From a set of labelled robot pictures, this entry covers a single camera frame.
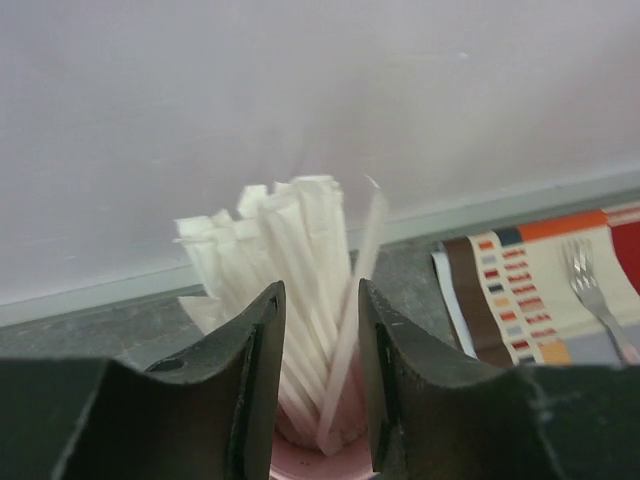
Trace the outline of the single white straw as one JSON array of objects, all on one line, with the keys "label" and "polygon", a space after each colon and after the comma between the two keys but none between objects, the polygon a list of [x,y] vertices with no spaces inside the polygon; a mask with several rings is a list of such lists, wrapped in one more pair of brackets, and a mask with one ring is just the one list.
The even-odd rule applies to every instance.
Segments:
[{"label": "single white straw", "polygon": [[372,187],[372,198],[346,292],[343,320],[316,434],[316,443],[327,456],[352,443],[366,427],[358,340],[359,284],[373,275],[388,214],[388,201],[379,184],[372,177],[367,180]]}]

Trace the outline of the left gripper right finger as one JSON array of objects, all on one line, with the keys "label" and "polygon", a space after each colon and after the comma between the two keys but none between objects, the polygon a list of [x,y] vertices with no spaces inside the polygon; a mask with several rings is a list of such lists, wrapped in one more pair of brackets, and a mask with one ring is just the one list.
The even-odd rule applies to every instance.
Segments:
[{"label": "left gripper right finger", "polygon": [[465,355],[359,285],[373,469],[385,479],[635,479],[635,366],[517,366]]}]

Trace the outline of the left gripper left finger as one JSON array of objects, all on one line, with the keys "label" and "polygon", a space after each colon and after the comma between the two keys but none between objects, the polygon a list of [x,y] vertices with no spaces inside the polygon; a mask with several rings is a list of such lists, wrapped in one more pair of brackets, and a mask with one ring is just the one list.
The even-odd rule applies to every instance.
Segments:
[{"label": "left gripper left finger", "polygon": [[285,304],[275,282],[144,371],[108,358],[3,359],[2,477],[267,478]]}]

